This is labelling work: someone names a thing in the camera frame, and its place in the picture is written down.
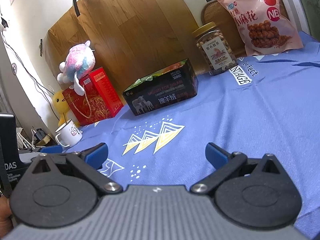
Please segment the left hand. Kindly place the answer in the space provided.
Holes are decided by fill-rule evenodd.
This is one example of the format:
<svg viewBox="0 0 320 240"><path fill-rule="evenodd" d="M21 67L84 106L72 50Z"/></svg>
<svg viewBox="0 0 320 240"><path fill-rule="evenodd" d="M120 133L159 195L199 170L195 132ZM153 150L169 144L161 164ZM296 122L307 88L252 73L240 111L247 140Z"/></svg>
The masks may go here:
<svg viewBox="0 0 320 240"><path fill-rule="evenodd" d="M7 235L12 229L13 224L11 220L11 209L9 199L5 196L0 198L0 237Z"/></svg>

